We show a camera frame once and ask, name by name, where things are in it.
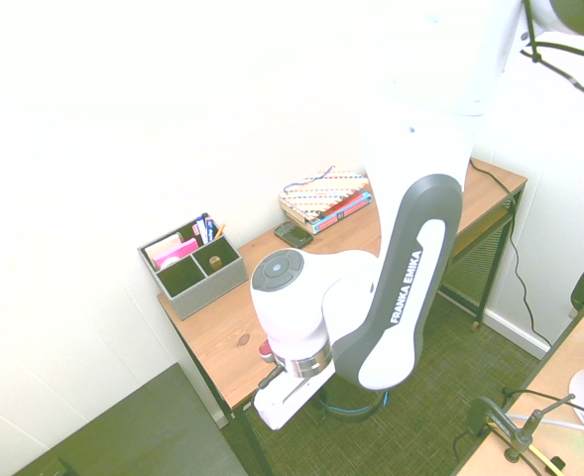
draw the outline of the franka emika robot arm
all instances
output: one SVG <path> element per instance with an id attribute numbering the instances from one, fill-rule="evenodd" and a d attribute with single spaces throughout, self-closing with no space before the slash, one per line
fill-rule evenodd
<path id="1" fill-rule="evenodd" d="M 506 62 L 542 32 L 584 35 L 584 0 L 402 3 L 370 28 L 367 44 L 375 84 L 361 152 L 378 205 L 379 257 L 286 249 L 251 279 L 284 369 L 254 398 L 271 429 L 333 374 L 380 392 L 412 372 L 459 225 L 475 133 Z"/>

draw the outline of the pen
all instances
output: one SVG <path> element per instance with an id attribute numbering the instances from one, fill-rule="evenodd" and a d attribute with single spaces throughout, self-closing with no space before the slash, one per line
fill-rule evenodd
<path id="1" fill-rule="evenodd" d="M 214 222 L 209 216 L 205 217 L 205 232 L 208 236 L 208 243 L 214 239 Z"/>
<path id="2" fill-rule="evenodd" d="M 204 245 L 208 244 L 208 233 L 205 229 L 205 221 L 203 221 L 203 217 L 199 216 L 196 219 L 196 227 L 199 229 L 199 236 L 201 237 L 201 241 Z"/>
<path id="3" fill-rule="evenodd" d="M 219 231 L 216 232 L 216 235 L 214 235 L 214 239 L 216 240 L 219 236 L 221 236 L 221 233 L 223 233 L 223 228 L 225 228 L 225 223 L 223 223 L 221 225 L 221 228 L 219 228 Z"/>

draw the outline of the yellow cable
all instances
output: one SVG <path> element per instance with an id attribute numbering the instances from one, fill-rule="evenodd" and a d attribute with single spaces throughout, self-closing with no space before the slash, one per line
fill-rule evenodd
<path id="1" fill-rule="evenodd" d="M 499 429 L 499 427 L 495 423 L 490 422 L 490 423 L 488 423 L 488 426 L 492 429 Z M 553 474 L 555 474 L 556 476 L 564 476 L 564 474 L 562 474 L 562 472 L 556 466 L 554 466 L 554 464 L 551 461 L 549 461 L 544 454 L 542 454 L 540 451 L 538 451 L 534 445 L 531 444 L 529 446 L 529 451 L 531 451 L 533 454 L 535 454 L 540 461 L 545 463 L 545 465 L 551 471 L 553 471 Z"/>

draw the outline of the gray button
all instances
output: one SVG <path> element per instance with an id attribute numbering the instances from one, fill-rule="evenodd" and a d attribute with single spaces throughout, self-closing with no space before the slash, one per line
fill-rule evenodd
<path id="1" fill-rule="evenodd" d="M 290 267 L 290 261 L 285 256 L 277 256 L 273 260 L 268 260 L 265 265 L 265 276 L 268 278 L 277 278 L 283 275 Z"/>
<path id="2" fill-rule="evenodd" d="M 257 272 L 252 275 L 252 288 L 257 290 L 264 282 L 265 276 L 263 276 L 263 273 L 261 273 L 260 270 L 257 270 Z"/>
<path id="3" fill-rule="evenodd" d="M 268 281 L 265 283 L 265 287 L 271 291 L 276 291 L 290 283 L 293 278 L 294 275 L 292 273 L 285 273 L 284 275 L 278 276 L 277 278 L 268 279 Z"/>
<path id="4" fill-rule="evenodd" d="M 281 250 L 266 257 L 252 275 L 252 288 L 271 293 L 290 285 L 300 276 L 304 259 L 296 250 Z"/>
<path id="5" fill-rule="evenodd" d="M 290 251 L 288 253 L 288 259 L 290 260 L 290 266 L 294 271 L 300 271 L 302 269 L 302 256 L 297 251 Z"/>

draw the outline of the patterned notebook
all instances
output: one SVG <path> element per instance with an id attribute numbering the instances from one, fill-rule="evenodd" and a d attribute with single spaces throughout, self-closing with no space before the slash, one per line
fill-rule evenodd
<path id="1" fill-rule="evenodd" d="M 287 185 L 279 194 L 282 205 L 313 221 L 332 206 L 369 183 L 369 180 L 342 167 L 331 166 L 298 183 Z"/>

